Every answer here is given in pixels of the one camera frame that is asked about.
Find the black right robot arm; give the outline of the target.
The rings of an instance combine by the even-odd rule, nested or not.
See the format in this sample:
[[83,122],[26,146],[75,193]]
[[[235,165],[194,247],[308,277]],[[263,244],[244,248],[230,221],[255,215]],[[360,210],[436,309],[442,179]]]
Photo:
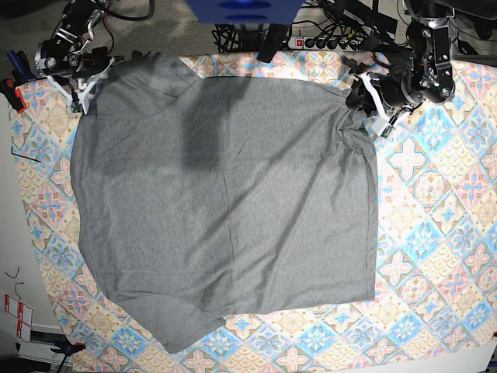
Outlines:
[[112,1],[69,1],[49,40],[38,45],[36,72],[51,77],[66,92],[80,91],[85,84],[109,66],[113,47],[92,47],[94,30],[103,25],[111,44],[115,38],[108,24]]

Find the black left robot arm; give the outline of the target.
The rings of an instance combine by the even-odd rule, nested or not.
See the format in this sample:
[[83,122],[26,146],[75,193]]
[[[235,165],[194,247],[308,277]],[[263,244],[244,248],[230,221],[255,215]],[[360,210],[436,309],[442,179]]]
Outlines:
[[367,114],[385,113],[391,119],[410,114],[426,100],[445,103],[454,96],[450,62],[450,27],[454,9],[434,1],[404,1],[411,17],[407,26],[407,47],[388,45],[388,62],[373,55],[375,64],[386,70],[373,72],[363,64],[344,59],[356,80],[346,98],[350,109]]

